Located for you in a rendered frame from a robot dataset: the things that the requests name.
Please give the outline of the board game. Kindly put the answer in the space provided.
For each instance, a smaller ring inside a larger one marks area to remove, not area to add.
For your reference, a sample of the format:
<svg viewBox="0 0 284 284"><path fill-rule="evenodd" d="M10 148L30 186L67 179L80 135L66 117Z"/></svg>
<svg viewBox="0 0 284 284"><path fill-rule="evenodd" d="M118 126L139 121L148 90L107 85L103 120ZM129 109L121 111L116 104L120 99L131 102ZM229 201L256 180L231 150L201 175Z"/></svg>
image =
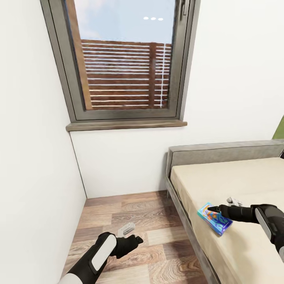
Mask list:
<svg viewBox="0 0 284 284"><path fill-rule="evenodd" d="M213 207L213 204L207 202L203 207L201 207L197 214L210 225L220 236L222 236L225 231L233 224L234 220L223 217L220 213L208 210L208 207Z"/></svg>

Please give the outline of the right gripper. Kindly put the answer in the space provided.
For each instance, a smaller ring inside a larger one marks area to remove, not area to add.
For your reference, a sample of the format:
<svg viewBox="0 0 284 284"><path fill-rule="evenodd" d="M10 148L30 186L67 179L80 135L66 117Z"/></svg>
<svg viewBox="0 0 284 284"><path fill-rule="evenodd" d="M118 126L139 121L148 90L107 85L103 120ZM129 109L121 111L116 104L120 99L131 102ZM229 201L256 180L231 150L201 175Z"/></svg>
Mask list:
<svg viewBox="0 0 284 284"><path fill-rule="evenodd" d="M221 215L228 219L246 222L242 214L242 208L243 206L227 206L223 204L220 206L208 207L207 209L217 213L221 212Z"/></svg>

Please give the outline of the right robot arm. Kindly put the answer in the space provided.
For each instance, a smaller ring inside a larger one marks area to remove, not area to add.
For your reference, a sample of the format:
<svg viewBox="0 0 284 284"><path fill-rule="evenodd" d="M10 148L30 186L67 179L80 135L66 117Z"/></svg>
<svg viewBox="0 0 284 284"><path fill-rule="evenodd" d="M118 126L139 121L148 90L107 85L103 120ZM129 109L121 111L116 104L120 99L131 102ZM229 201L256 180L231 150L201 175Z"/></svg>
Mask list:
<svg viewBox="0 0 284 284"><path fill-rule="evenodd" d="M261 204L243 207L241 200L229 197L229 205L208 207L208 210L220 213L223 217L238 222L260 224L284 263L284 212L275 205Z"/></svg>

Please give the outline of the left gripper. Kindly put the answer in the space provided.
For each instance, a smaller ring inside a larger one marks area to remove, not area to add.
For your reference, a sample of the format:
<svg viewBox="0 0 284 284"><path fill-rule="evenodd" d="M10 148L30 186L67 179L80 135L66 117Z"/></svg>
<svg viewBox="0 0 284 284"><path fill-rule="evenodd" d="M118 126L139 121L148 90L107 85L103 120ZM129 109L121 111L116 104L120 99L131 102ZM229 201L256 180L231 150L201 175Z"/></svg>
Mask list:
<svg viewBox="0 0 284 284"><path fill-rule="evenodd" d="M122 258L124 255L130 253L135 248L138 248L138 245L140 243L143 243L143 239L139 236L135 237L135 235L131 235L127 238L120 238L123 240L123 250L122 252L117 256L117 259Z"/></svg>

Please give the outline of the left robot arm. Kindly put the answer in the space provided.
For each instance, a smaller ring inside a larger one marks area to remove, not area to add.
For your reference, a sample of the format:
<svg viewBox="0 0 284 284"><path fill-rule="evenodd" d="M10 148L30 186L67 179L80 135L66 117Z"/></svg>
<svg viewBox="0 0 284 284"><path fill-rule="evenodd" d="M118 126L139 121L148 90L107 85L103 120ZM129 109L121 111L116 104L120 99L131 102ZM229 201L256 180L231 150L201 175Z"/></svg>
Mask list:
<svg viewBox="0 0 284 284"><path fill-rule="evenodd" d="M117 259L138 248L143 239L139 236L126 235L136 228L128 223L118 230L118 237L110 232L98 236L96 243L80 258L58 284L95 284L107 264L109 256Z"/></svg>

